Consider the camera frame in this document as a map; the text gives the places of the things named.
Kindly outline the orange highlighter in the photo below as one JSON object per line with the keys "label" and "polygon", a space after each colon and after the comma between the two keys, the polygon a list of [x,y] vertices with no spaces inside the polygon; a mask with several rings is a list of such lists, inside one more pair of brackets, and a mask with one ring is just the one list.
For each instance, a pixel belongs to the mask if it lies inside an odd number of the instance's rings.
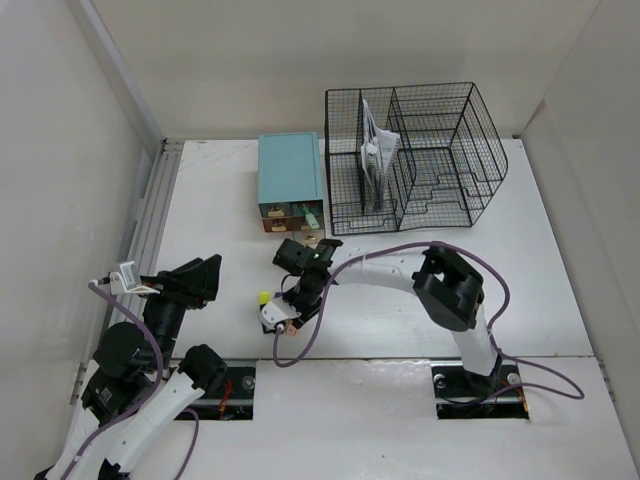
{"label": "orange highlighter", "polygon": [[287,322],[285,325],[284,332],[288,336],[296,336],[298,333],[298,329],[292,322]]}

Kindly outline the teal drawer box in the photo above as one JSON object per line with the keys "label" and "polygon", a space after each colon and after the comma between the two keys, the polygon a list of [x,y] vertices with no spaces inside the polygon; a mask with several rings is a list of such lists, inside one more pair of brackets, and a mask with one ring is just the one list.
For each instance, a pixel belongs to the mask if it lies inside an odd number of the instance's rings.
{"label": "teal drawer box", "polygon": [[258,139],[258,208],[263,218],[291,217],[293,204],[323,201],[319,139],[315,132],[266,134]]}

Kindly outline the white paper sheets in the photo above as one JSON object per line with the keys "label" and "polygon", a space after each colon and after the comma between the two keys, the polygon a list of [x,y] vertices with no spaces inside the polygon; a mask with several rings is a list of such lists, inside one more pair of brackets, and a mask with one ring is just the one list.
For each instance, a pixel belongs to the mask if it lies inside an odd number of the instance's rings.
{"label": "white paper sheets", "polygon": [[380,129],[366,99],[362,100],[363,143],[360,148],[364,177],[370,191],[373,211],[383,209],[388,185],[388,170],[400,142],[400,135]]}

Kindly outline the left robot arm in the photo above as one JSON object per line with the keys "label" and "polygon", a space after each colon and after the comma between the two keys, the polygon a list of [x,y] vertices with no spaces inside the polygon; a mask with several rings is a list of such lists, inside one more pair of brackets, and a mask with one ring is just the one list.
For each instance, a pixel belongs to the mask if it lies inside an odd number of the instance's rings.
{"label": "left robot arm", "polygon": [[221,264],[215,254],[145,276],[128,261],[89,282],[125,319],[101,337],[63,451],[37,478],[127,479],[174,419],[221,390],[227,364],[206,344],[170,365],[186,312],[216,299]]}

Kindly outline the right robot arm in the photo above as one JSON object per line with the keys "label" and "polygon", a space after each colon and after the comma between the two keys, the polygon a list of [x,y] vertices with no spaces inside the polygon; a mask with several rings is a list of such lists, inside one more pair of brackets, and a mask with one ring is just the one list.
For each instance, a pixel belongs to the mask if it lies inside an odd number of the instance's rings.
{"label": "right robot arm", "polygon": [[501,358],[489,338],[484,315],[484,280],[450,246],[432,243],[421,251],[417,243],[391,247],[381,253],[323,239],[305,246],[286,239],[273,264],[298,281],[260,307],[266,333],[297,331],[323,315],[328,288],[369,285],[395,289],[416,297],[427,317],[449,331],[462,361],[465,386],[487,396],[499,382]]}

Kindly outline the yellow cap black highlighter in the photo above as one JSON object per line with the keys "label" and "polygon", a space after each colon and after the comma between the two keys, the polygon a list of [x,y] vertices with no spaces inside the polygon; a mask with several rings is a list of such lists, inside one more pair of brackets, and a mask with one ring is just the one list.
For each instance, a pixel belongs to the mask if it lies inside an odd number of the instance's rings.
{"label": "yellow cap black highlighter", "polygon": [[268,304],[271,300],[271,294],[268,291],[260,292],[258,295],[258,304],[260,307]]}

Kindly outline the aluminium rail frame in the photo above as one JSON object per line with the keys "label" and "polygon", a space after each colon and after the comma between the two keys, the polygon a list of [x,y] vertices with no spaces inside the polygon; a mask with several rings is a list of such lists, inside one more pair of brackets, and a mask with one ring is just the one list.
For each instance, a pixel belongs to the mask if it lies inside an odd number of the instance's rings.
{"label": "aluminium rail frame", "polygon": [[[185,140],[164,139],[151,157],[143,153],[138,166],[133,200],[117,261],[134,260],[139,271],[145,275],[153,273],[156,268],[184,145]],[[69,402],[74,408],[79,408],[81,390],[95,370],[89,365],[89,356],[107,328],[122,320],[124,316],[107,305],[98,333],[94,334],[95,339],[89,344],[87,359],[81,361],[77,368]]]}

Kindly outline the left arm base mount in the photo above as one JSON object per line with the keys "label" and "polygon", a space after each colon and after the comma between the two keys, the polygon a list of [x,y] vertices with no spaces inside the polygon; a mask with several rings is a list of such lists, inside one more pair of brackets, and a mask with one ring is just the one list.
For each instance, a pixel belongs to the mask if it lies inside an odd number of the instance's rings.
{"label": "left arm base mount", "polygon": [[223,384],[195,400],[189,408],[201,421],[250,421],[254,414],[257,362],[231,360]]}

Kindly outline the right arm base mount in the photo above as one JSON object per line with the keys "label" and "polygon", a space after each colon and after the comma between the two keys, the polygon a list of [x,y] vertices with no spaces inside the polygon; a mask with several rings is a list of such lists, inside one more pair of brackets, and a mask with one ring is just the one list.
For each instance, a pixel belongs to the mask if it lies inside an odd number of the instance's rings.
{"label": "right arm base mount", "polygon": [[467,372],[460,361],[433,362],[431,373],[439,420],[529,419],[514,362],[489,379]]}

